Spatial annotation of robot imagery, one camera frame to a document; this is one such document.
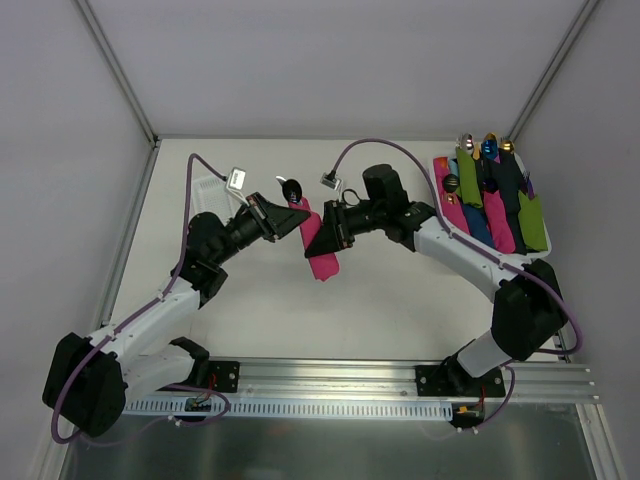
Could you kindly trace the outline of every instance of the pink fabric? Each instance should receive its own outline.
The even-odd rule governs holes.
[[[500,198],[500,192],[489,193],[483,192],[484,211],[489,220],[489,230],[496,250],[502,253],[513,253],[516,251],[516,243],[513,240],[513,234],[507,223],[507,213],[504,209],[504,203]]]
[[[436,174],[436,184],[438,185],[438,195],[440,196],[440,208],[442,208],[442,214],[456,227],[467,235],[470,235],[467,219],[464,218],[462,206],[460,205],[460,199],[455,193],[448,194],[445,192],[444,187],[442,186],[442,180],[444,180],[444,177],[450,173],[447,157],[434,158],[433,170]]]
[[[300,225],[302,245],[304,245],[306,250],[313,238],[316,236],[316,233],[318,233],[318,230],[320,230],[320,227],[322,226],[322,219],[320,218],[320,215],[311,210],[309,201],[305,197],[302,197],[300,203],[289,202],[289,207],[295,208],[296,210],[306,210],[311,213],[311,216],[307,218],[302,225]],[[326,255],[310,258],[309,265],[311,265],[311,271],[313,272],[315,279],[322,282],[328,280],[334,275],[337,275],[340,271],[340,264],[333,253],[327,253]]]

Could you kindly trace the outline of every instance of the folded cloth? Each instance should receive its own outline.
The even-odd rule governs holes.
[[[456,177],[458,177],[458,182],[460,181],[460,170],[458,169],[458,160],[456,160],[455,158],[450,158],[448,160],[448,165],[449,165],[449,172],[452,173],[453,175],[455,175]],[[460,196],[460,185],[458,185],[458,188],[456,188],[456,191],[454,192],[456,195]]]
[[[500,192],[491,193],[485,190],[483,199],[484,211],[489,220],[489,229],[491,230],[491,238],[493,238],[495,249],[502,253],[515,252],[516,244],[507,222],[507,214],[504,209],[504,203],[500,198]]]
[[[513,152],[499,150],[499,155],[500,163],[488,159],[484,160],[485,174],[495,180],[500,191],[500,198],[507,213],[507,223],[516,246],[515,252],[524,255],[527,253],[527,247],[522,238],[520,221],[518,220],[518,213],[520,212],[518,192],[520,191],[520,186],[524,183],[524,177]]]
[[[456,156],[460,171],[460,196],[462,201],[467,205],[482,208],[482,196],[478,187],[478,172],[476,171],[476,163],[478,162],[461,148],[456,148]]]
[[[450,173],[447,157],[434,158],[433,171],[436,174],[436,185],[438,188],[442,214],[447,218],[447,220],[469,235],[469,227],[467,226],[467,221],[464,218],[464,213],[462,213],[460,199],[455,193],[447,193],[442,186],[444,177]]]
[[[522,238],[527,248],[536,252],[544,252],[549,249],[547,236],[544,230],[544,219],[542,217],[542,207],[540,199],[536,195],[530,199],[526,194],[518,192],[520,199],[520,212],[518,220]]]
[[[467,220],[471,236],[476,240],[480,240],[486,246],[495,249],[496,245],[493,243],[493,238],[491,238],[487,217],[484,212],[479,208],[463,203],[462,213],[464,213],[464,218]]]

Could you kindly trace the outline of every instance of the metal frame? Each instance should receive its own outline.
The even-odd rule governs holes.
[[[85,23],[87,29],[89,30],[94,40],[94,43],[96,44],[96,47],[98,48],[102,58],[105,60],[107,67],[112,73],[114,80],[116,81],[118,87],[120,88],[120,91],[122,92],[122,95],[124,96],[125,100],[129,104],[136,120],[138,121],[138,124],[140,125],[140,128],[144,132],[144,135],[149,141],[149,143],[151,143],[152,145],[155,145],[157,140],[168,139],[168,138],[171,138],[171,139],[229,138],[228,135],[221,137],[216,135],[202,136],[202,135],[182,135],[182,134],[174,135],[171,133],[160,133],[160,134],[157,133],[153,129],[151,122],[149,121],[149,118],[147,117],[147,114],[144,111],[144,108],[140,104],[140,101],[138,100],[138,97],[133,87],[131,86],[131,83],[129,82],[127,75],[125,74],[125,71],[122,68],[122,65],[120,64],[120,61],[118,60],[118,57],[115,51],[113,50],[113,47],[111,46],[111,43],[107,38],[107,35],[104,32],[104,29],[100,25],[100,22],[93,8],[91,7],[90,0],[71,0],[71,1],[74,3],[76,8],[78,9],[78,12],[80,13],[80,16],[83,22]],[[593,13],[596,11],[596,8],[600,5],[600,3],[601,3],[601,0],[585,0],[584,1],[578,13],[569,24],[567,31],[565,32],[564,36],[560,40],[560,43],[556,47],[553,55],[551,56],[551,59],[547,63],[538,82],[536,83],[533,90],[527,97],[527,100],[523,105],[520,113],[516,117],[513,125],[509,129],[509,133],[507,135],[508,138],[511,138],[512,140],[518,139],[524,127],[529,122],[529,119],[531,118],[531,115],[533,114],[535,108],[544,98],[544,95],[548,91],[549,86],[551,85],[551,82],[556,77],[558,71],[564,64],[565,60],[567,59],[569,52],[572,50],[572,48],[576,44],[576,41],[578,40],[580,34],[584,30],[587,22],[591,19]],[[284,137],[284,136],[256,137],[251,135],[246,135],[246,136],[240,135],[234,138],[238,138],[238,139],[270,138],[271,139],[271,138],[291,138],[291,137]],[[337,137],[317,136],[317,137],[308,137],[308,138],[336,139]],[[442,137],[438,137],[438,138],[411,137],[406,139],[398,138],[398,140],[437,141],[437,140],[447,140],[447,139]]]
[[[536,86],[533,88],[533,91],[529,94],[527,101],[525,102],[522,110],[518,114],[516,121],[513,123],[511,129],[509,129],[509,133],[507,135],[508,138],[512,140],[517,140],[520,137],[524,127],[529,122],[531,115],[535,111],[538,104],[542,101],[545,94],[547,93],[551,82],[558,74],[558,71],[564,65],[565,60],[567,59],[567,55],[575,45],[578,37],[584,30],[587,22],[596,11],[598,5],[600,5],[601,0],[585,0],[585,2],[580,7],[580,10],[576,14],[576,16],[571,21],[569,28],[565,32],[562,40],[560,40],[560,44],[556,47],[556,50],[553,52],[549,63],[545,67],[540,79],[536,83]]]
[[[153,168],[158,155],[160,143],[135,91],[125,74],[116,53],[114,52],[89,0],[72,0],[91,37],[98,48],[109,71],[116,81],[123,97],[129,104],[144,136],[152,146],[147,159],[141,181],[137,187],[135,200],[128,215],[125,232],[122,236],[117,257],[110,273],[105,294],[99,307],[100,322],[109,319],[134,238],[142,205],[149,186]],[[553,79],[571,49],[576,44],[587,22],[592,18],[601,0],[585,0],[579,12],[569,25],[560,44],[547,64],[540,79],[529,95],[525,105],[509,131],[509,137],[517,139],[531,118],[536,106],[543,100]],[[161,138],[203,138],[190,135]],[[318,401],[376,401],[378,405],[391,405],[401,402],[405,405],[416,402],[453,402],[473,399],[419,399],[415,395],[413,366],[416,364],[437,364],[439,362],[408,361],[332,361],[332,360],[281,360],[281,359],[236,359],[241,361],[242,373],[235,398],[243,403],[276,400],[290,402],[292,400]],[[564,403],[575,404],[583,426],[583,433],[588,445],[597,478],[626,478],[622,464],[604,418],[602,406],[599,404],[595,383],[590,370],[573,363],[538,363],[527,362],[514,365],[516,371],[516,387],[513,402],[516,403]],[[508,375],[505,381],[510,382]],[[166,395],[158,393],[148,400]],[[185,395],[172,394],[175,398],[186,398]],[[499,402],[500,399],[487,401]],[[65,450],[49,448],[39,478],[57,478],[54,474],[62,464]]]
[[[476,397],[419,397],[415,366],[440,361],[307,360],[277,358],[218,358],[240,362],[238,392],[232,398],[279,400],[340,400],[393,402],[476,402]],[[514,363],[514,403],[596,405],[600,396],[591,370],[582,364],[558,362]],[[509,374],[505,384],[511,384]],[[193,394],[172,393],[174,397]],[[153,401],[154,395],[147,397]],[[487,403],[502,403],[487,398]]]
[[[129,258],[129,252],[131,251],[133,238],[135,236],[136,228],[138,227],[138,220],[140,220],[140,213],[142,212],[142,206],[144,205],[147,190],[151,183],[151,176],[156,165],[156,160],[158,159],[158,152],[160,151],[161,144],[161,141],[156,142],[155,146],[149,152],[149,156],[147,157],[142,170],[140,181],[136,187],[136,194],[127,216],[126,226],[120,238],[116,258],[111,272],[109,273],[107,286],[100,300],[100,307],[97,315],[98,320],[95,323],[96,327],[106,325],[111,319],[111,314],[113,313],[113,307],[116,304],[116,298],[118,296],[118,291],[120,290],[120,283],[122,282],[124,269],[127,265],[127,259]]]
[[[352,141],[353,135],[189,135],[184,133],[161,133],[158,135],[159,140],[349,140]],[[428,142],[447,142],[451,141],[452,136],[429,136],[420,137],[416,135],[394,135],[396,141],[428,141]]]
[[[147,138],[147,141],[155,147],[157,135],[147,118],[147,114],[145,113],[138,97],[133,91],[133,87],[127,78],[127,75],[124,73],[122,65],[120,65],[120,61],[116,56],[116,53],[109,43],[109,39],[104,33],[100,22],[98,21],[98,17],[96,17],[93,8],[88,0],[71,0],[75,7],[77,8],[80,17],[85,23],[85,26],[89,30],[93,41],[100,52],[103,60],[105,61],[109,71],[113,75],[113,79],[116,81],[116,84],[120,88],[120,92],[122,96],[126,100],[129,108],[140,125],[144,136]]]

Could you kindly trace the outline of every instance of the white table surface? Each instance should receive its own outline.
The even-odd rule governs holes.
[[[297,179],[313,209],[335,192],[320,185],[345,140],[164,140],[135,233],[114,318],[147,299],[177,262],[186,163],[196,152],[221,173],[247,170],[244,193],[284,204],[276,175]],[[452,142],[402,142],[420,160],[446,155]],[[366,196],[362,171],[389,163],[411,200],[431,202],[415,165],[385,145],[355,147],[339,176]],[[207,174],[196,165],[194,176]],[[168,332],[212,355],[232,357],[421,359],[454,353],[491,324],[491,303],[436,260],[411,253],[377,231],[338,254],[340,273],[314,280],[295,231],[258,241],[224,265],[229,278],[204,308]],[[533,359],[553,360],[548,355]]]

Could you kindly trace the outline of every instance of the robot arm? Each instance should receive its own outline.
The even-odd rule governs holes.
[[[275,242],[308,217],[306,211],[275,205],[257,192],[242,197],[242,206],[226,225],[213,213],[196,215],[188,226],[184,261],[151,302],[85,338],[71,333],[58,343],[44,403],[55,407],[72,372],[91,354],[73,379],[61,414],[92,437],[108,430],[127,403],[159,388],[184,381],[203,385],[209,352],[195,342],[179,338],[155,355],[141,353],[218,293],[227,279],[224,262],[260,238]]]
[[[391,166],[369,167],[362,176],[369,199],[355,206],[326,202],[323,226],[305,256],[344,250],[356,235],[381,229],[390,240],[435,258],[482,291],[494,305],[491,329],[444,363],[449,382],[458,390],[511,359],[526,360],[566,324],[566,315],[541,287],[505,268],[524,269],[559,293],[549,264],[536,260],[523,265],[497,252],[493,255],[502,263],[493,263],[480,253],[488,249],[484,244],[471,237],[465,239],[469,246],[462,244],[445,231],[434,208],[410,202]]]

